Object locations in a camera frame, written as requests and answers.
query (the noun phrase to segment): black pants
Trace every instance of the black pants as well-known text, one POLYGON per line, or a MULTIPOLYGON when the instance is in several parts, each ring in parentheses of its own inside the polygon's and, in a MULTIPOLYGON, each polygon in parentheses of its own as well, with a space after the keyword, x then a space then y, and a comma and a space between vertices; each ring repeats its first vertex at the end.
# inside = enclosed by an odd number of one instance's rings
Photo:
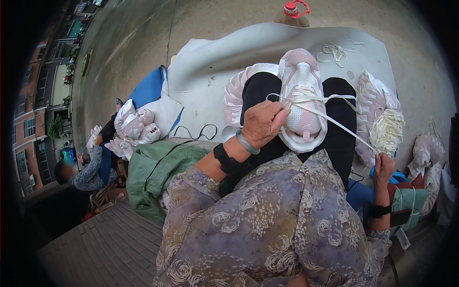
MULTIPOLYGON (((118 112, 112 115, 112 118, 108 121, 108 123, 102 128, 101 132, 99 133, 102 136, 102 142, 109 142, 113 140, 115 136, 116 129, 115 129, 115 118, 118 112)), ((112 152, 112 169, 116 170, 117 161, 120 158, 112 152)))
MULTIPOLYGON (((322 85, 324 87, 325 97, 334 94, 355 96, 355 90, 344 79, 329 78, 325 80, 322 85)), ((260 72, 251 76, 244 85, 244 90, 242 92, 241 125, 244 125, 244 113, 248 108, 266 100, 266 96, 270 93, 279 94, 281 86, 281 80, 271 73, 260 72)), ((276 101, 277 97, 270 96, 268 99, 276 101)), ((352 132, 356 132, 357 115, 343 99, 330 99, 325 104, 325 108, 328 116, 341 123, 352 132)), ((340 175, 347 191, 349 185, 348 177, 351 173, 352 160, 354 157, 354 148, 355 138, 342 128, 328 121, 328 131, 324 141, 311 152, 298 155, 298 158, 302 162, 305 162, 314 153, 321 149, 325 149, 333 164, 333 168, 340 175)), ((277 135, 272 141, 261 148, 259 154, 251 155, 248 160, 245 161, 245 168, 241 169, 237 174, 230 174, 227 176, 228 189, 232 191, 232 188, 234 189, 241 178, 248 172, 265 162, 282 156, 287 149, 288 147, 277 135)))

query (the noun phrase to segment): elderly woman's hand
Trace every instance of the elderly woman's hand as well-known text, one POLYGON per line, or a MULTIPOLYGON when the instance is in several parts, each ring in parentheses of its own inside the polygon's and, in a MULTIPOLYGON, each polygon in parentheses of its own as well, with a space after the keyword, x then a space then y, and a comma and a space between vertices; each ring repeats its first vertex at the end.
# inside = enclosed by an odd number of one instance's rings
POLYGON ((272 140, 285 124, 290 110, 278 101, 264 101, 244 113, 242 135, 254 148, 261 148, 272 140))
POLYGON ((387 184, 395 168, 395 162, 387 154, 381 152, 375 157, 376 165, 373 172, 375 192, 387 190, 387 184))

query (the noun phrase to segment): bottle handle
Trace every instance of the bottle handle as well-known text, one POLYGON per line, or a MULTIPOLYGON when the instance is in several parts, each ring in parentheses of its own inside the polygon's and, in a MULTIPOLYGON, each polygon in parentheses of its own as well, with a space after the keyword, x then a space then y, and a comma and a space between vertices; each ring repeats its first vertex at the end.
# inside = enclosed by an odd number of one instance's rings
POLYGON ((306 7, 306 12, 304 12, 301 15, 296 15, 296 16, 290 16, 289 15, 290 17, 292 17, 293 19, 297 19, 298 17, 301 17, 304 14, 308 14, 309 13, 309 7, 308 7, 308 5, 306 3, 304 3, 304 1, 302 1, 302 0, 294 0, 292 3, 295 3, 295 2, 300 2, 301 4, 303 4, 306 7))

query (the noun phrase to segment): white sneaker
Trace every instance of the white sneaker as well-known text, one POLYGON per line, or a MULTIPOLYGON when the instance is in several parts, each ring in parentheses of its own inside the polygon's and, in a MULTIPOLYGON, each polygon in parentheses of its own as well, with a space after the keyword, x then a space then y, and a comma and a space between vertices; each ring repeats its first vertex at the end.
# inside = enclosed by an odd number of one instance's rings
POLYGON ((308 51, 302 48, 288 51, 279 62, 278 77, 282 87, 280 95, 276 95, 280 97, 280 102, 285 103, 285 108, 291 110, 287 122, 280 128, 279 136, 291 150, 305 153, 320 145, 327 134, 327 120, 358 138, 345 126, 327 116, 325 109, 329 99, 338 97, 357 112, 346 100, 355 97, 331 95, 325 98, 319 67, 308 51))

